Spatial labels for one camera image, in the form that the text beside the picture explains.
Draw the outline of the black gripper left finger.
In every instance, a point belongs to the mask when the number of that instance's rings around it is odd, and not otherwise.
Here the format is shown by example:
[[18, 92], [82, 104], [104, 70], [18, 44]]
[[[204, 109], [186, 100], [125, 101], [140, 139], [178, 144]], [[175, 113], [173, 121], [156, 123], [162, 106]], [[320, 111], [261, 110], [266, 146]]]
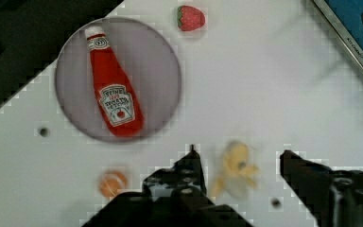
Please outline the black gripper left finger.
[[140, 192], [117, 195], [82, 227], [253, 227], [231, 206], [207, 196], [195, 147], [172, 167], [143, 180]]

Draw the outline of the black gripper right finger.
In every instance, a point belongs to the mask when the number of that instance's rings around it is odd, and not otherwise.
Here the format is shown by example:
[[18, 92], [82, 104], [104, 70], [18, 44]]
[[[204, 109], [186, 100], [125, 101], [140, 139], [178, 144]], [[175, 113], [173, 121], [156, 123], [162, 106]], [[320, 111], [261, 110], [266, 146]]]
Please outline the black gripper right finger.
[[319, 227], [363, 227], [363, 171], [333, 170], [286, 150], [280, 174]]

